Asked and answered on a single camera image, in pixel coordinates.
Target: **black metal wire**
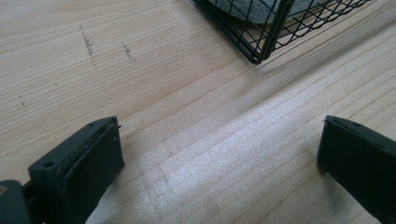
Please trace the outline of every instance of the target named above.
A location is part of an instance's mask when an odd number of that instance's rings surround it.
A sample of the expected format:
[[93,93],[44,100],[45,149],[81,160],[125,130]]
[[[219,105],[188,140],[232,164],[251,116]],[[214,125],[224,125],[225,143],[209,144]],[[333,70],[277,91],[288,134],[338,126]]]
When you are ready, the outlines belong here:
[[[307,9],[293,13],[290,13],[290,9],[294,0],[273,0],[271,6],[268,1],[250,0],[247,11],[235,3],[239,0],[193,1],[252,63],[259,64],[274,50],[335,21],[371,0],[326,0],[321,3],[306,0],[310,1]],[[219,9],[221,1],[230,5],[227,10]],[[253,2],[262,4],[269,11],[263,23],[255,23],[250,18]]]

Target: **wooden table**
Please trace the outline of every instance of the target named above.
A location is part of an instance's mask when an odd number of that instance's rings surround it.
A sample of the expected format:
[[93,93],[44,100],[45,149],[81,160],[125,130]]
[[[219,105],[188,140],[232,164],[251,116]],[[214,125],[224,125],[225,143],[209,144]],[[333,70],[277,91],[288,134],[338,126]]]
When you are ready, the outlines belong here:
[[89,223],[375,223],[316,165],[326,115],[396,139],[396,1],[252,65],[191,0],[0,2],[0,179],[117,116]]

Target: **wire mesh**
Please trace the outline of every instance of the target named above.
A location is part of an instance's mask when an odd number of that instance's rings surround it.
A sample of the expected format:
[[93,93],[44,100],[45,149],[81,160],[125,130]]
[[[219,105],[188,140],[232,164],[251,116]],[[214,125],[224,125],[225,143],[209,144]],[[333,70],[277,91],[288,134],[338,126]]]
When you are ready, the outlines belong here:
[[371,0],[193,0],[255,64]]

